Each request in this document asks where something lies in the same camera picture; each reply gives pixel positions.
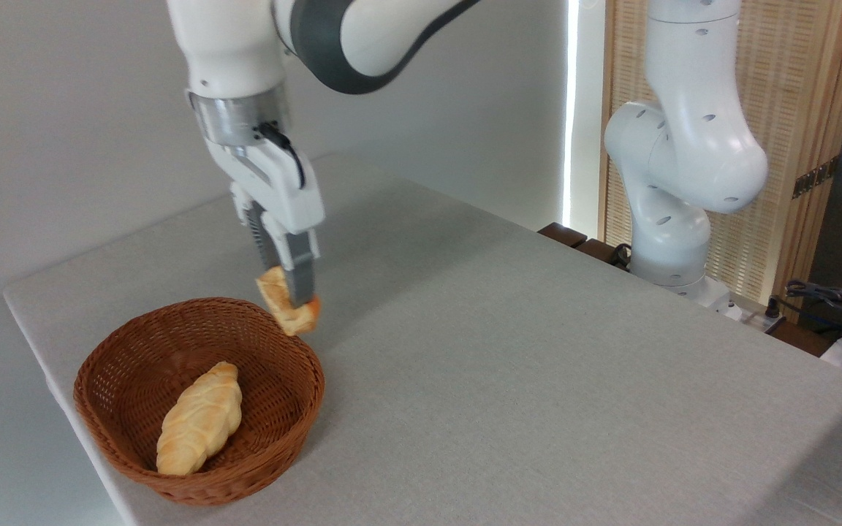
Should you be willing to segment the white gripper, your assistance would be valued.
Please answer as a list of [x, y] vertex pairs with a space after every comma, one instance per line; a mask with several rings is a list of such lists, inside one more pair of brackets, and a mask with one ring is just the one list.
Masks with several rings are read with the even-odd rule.
[[[243, 147], [208, 139], [205, 143], [214, 162], [232, 180], [238, 219], [250, 230], [265, 269], [283, 267], [291, 306], [311, 302], [319, 257], [313, 229], [325, 219], [313, 167], [306, 159], [295, 161], [290, 152], [268, 140]], [[278, 237], [278, 249], [263, 221], [266, 212], [288, 231]]]

